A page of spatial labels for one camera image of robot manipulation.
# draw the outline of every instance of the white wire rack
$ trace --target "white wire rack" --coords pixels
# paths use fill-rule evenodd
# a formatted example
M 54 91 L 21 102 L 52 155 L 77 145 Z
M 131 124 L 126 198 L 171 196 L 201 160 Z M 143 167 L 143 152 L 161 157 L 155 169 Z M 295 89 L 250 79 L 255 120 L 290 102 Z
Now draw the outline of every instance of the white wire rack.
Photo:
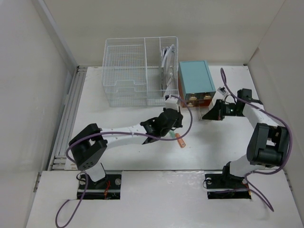
M 161 50 L 171 45 L 172 80 L 162 88 Z M 178 95 L 177 56 L 176 37 L 107 39 L 102 81 L 110 106 L 158 106 L 165 95 Z

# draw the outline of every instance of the teal box top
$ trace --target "teal box top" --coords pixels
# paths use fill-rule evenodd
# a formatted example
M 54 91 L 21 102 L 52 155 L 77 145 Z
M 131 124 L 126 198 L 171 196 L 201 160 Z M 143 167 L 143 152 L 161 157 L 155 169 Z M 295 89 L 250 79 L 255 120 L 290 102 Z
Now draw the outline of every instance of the teal box top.
M 179 78 L 184 96 L 215 92 L 207 61 L 179 62 Z

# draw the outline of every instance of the orange marker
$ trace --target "orange marker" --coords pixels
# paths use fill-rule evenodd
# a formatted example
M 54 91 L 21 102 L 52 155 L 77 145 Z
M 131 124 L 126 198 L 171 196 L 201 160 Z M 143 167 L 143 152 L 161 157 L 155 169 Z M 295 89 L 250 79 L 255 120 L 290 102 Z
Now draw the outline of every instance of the orange marker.
M 181 136 L 181 135 L 178 134 L 178 133 L 175 134 L 175 137 L 176 137 L 176 138 L 178 138 L 178 137 L 180 137 L 180 136 Z M 184 142 L 183 139 L 178 139 L 177 142 L 179 143 L 179 145 L 180 145 L 181 148 L 184 148 L 184 147 L 186 146 L 186 143 Z

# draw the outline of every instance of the white wall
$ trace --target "white wall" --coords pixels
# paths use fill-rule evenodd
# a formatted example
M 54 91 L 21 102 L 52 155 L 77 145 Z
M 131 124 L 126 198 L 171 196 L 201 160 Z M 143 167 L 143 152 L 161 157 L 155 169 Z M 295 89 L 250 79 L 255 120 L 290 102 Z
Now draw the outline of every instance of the white wall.
M 248 66 L 266 109 L 290 124 L 293 153 L 286 166 L 304 221 L 304 1 L 286 0 Z
M 179 61 L 247 63 L 284 0 L 45 0 L 78 64 L 107 38 L 177 36 Z
M 30 0 L 0 0 L 0 227 L 25 226 L 71 76 Z

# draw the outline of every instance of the teal box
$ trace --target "teal box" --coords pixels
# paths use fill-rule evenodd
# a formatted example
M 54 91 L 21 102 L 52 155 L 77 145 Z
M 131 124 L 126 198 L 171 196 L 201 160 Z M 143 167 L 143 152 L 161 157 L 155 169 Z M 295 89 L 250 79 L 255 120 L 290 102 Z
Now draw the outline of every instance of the teal box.
M 209 100 L 216 92 L 207 61 L 179 62 L 179 80 L 179 92 L 185 101 L 191 97 Z

